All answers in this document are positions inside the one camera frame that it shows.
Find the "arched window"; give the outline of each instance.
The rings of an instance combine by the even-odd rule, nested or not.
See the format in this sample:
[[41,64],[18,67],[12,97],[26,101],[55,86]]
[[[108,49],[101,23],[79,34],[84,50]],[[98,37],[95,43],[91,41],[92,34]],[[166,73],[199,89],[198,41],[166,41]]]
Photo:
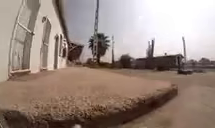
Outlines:
[[11,71],[30,68],[30,50],[40,0],[23,0],[11,46]]

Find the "pavement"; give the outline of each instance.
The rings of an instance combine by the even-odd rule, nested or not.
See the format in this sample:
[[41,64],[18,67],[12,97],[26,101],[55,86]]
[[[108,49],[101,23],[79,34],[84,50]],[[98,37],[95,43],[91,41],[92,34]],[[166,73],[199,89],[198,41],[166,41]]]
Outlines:
[[119,74],[167,80],[178,85],[178,96],[163,107],[116,128],[215,128],[215,72],[176,75],[176,72],[118,70]]
[[109,111],[127,110],[136,100],[144,100],[170,87],[167,81],[71,67],[0,83],[0,107],[6,111],[7,122],[14,123],[13,128],[20,128],[17,121],[25,120],[21,127],[29,125],[29,118],[38,119],[44,125],[40,127],[60,127],[55,122],[81,121]]

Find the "utility pole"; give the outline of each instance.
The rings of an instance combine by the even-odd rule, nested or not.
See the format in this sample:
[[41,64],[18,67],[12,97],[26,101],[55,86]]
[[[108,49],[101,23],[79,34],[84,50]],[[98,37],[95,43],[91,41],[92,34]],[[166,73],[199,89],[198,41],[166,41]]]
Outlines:
[[95,25],[94,25],[94,42],[93,42],[93,61],[97,62],[98,55],[98,18],[99,18],[99,0],[96,0]]
[[185,41],[185,37],[182,37],[182,41],[183,41],[183,52],[184,52],[184,61],[186,63],[186,41]]
[[115,44],[114,36],[112,36],[112,65],[113,65],[113,66],[114,66],[114,63],[115,63],[115,57],[114,57],[114,44]]

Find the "gravel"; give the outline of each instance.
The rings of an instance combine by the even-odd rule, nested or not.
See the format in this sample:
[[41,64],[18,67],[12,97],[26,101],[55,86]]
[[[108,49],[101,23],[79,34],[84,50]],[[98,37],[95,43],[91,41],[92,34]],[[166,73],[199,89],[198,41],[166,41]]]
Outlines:
[[170,85],[96,69],[67,68],[1,83],[0,106],[21,112],[30,122],[84,122],[131,109]]

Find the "road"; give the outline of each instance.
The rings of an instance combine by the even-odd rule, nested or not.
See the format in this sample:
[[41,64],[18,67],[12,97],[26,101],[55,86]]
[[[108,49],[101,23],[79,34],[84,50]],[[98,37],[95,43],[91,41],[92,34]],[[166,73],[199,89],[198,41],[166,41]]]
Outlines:
[[163,107],[116,128],[215,128],[215,73],[177,75],[175,72],[116,70],[131,77],[167,80],[179,87]]

